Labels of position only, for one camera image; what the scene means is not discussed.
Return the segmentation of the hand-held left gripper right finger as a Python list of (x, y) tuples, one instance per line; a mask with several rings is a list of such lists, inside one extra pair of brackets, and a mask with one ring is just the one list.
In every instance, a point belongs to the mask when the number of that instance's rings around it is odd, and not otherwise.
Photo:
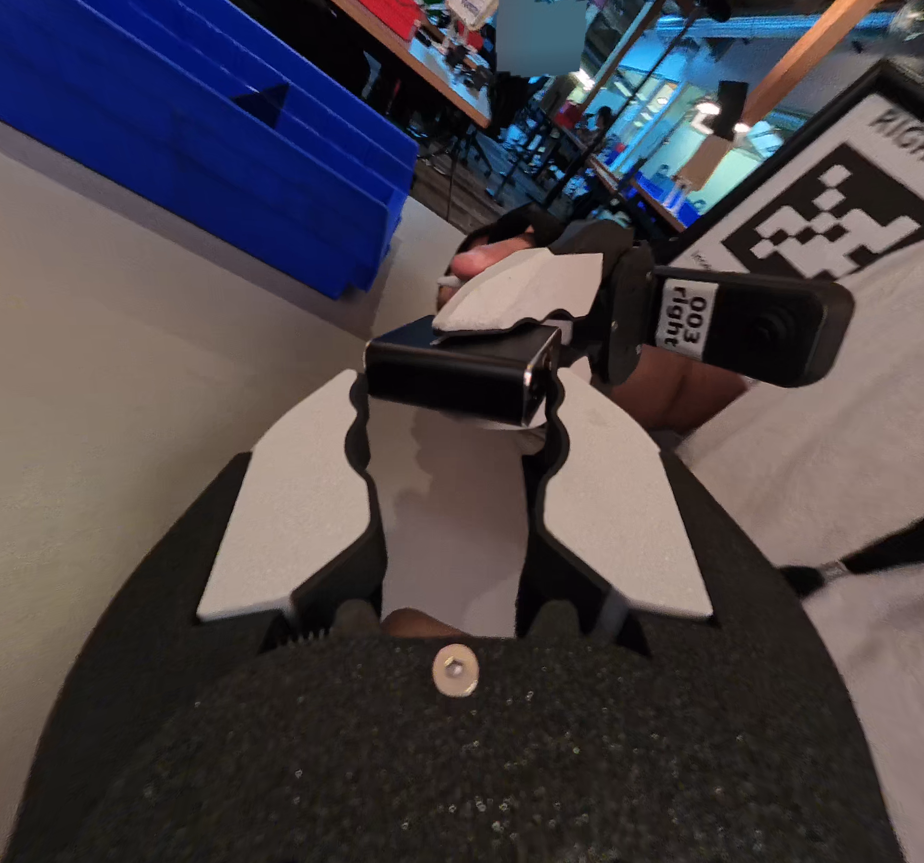
[(553, 602), (581, 634), (618, 638), (644, 613), (706, 622), (713, 607), (661, 450), (570, 369), (546, 396), (545, 439), (524, 457), (526, 557), (515, 634)]

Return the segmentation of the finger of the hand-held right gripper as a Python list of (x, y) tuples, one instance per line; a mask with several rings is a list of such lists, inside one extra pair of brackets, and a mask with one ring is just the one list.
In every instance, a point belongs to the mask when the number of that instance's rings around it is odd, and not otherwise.
[(557, 255), (526, 249), (462, 285), (433, 318), (440, 335), (506, 333), (554, 314), (589, 314), (603, 279), (601, 253)]
[(481, 430), (490, 430), (506, 435), (516, 445), (520, 453), (531, 455), (538, 453), (545, 445), (547, 426), (544, 421), (537, 426), (514, 426), (500, 421), (474, 418), (472, 424)]

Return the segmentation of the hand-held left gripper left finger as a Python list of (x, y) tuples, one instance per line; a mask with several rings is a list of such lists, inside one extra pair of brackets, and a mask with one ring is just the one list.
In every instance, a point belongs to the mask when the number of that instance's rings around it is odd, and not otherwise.
[(386, 543), (364, 376), (345, 370), (298, 402), (253, 446), (197, 617), (277, 612), (331, 626), (359, 600), (382, 610)]

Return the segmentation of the black ethernet adapter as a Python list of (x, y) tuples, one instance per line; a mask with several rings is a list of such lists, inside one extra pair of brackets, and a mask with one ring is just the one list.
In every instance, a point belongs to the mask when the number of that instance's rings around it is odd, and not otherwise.
[(394, 403), (528, 428), (557, 369), (562, 332), (521, 323), (505, 332), (439, 333), (426, 316), (369, 341), (369, 394)]

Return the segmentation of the blue plastic bin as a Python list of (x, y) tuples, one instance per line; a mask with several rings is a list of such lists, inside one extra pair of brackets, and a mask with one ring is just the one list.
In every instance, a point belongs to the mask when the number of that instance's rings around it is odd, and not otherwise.
[[(1, 0), (1, 118), (333, 299), (368, 291), (418, 146), (229, 0)], [(232, 98), (287, 82), (276, 129)]]

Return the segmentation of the person's right forearm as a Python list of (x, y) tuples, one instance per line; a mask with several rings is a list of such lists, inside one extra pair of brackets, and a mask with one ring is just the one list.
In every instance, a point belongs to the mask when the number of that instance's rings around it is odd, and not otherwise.
[(607, 388), (606, 393), (644, 430), (687, 434), (747, 389), (745, 380), (736, 373), (669, 350), (643, 346), (629, 378)]

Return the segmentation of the person's right hand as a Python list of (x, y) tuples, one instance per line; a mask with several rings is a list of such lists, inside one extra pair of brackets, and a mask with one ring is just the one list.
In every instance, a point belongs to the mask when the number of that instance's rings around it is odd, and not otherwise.
[(458, 252), (449, 263), (444, 276), (437, 283), (435, 309), (440, 311), (456, 294), (462, 284), (485, 272), (503, 259), (525, 249), (535, 248), (535, 231), (532, 225), (525, 231), (495, 242), (487, 236), (474, 238), (468, 248)]

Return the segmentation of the black framed white sign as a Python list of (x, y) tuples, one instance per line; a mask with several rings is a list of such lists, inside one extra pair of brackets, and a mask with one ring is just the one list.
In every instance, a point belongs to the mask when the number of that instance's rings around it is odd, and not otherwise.
[(882, 60), (679, 235), (667, 263), (838, 281), (922, 238), (922, 75)]

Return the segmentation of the wooden work table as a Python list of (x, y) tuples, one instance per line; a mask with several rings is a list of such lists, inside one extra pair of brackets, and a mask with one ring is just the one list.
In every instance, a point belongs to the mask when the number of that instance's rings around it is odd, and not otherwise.
[(327, 0), (343, 11), (357, 26), (376, 39), (402, 64), (442, 95), (456, 109), (481, 130), (491, 124), (491, 110), (487, 92), (474, 93), (456, 81), (444, 57), (433, 47), (425, 46), (417, 38), (401, 39), (377, 16), (358, 0)]

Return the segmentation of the black bin divider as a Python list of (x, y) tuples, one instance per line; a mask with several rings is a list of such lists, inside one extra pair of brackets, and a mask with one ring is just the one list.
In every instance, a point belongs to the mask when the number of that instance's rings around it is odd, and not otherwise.
[(290, 85), (283, 82), (263, 90), (237, 95), (232, 98), (232, 102), (268, 128), (276, 129), (290, 89)]

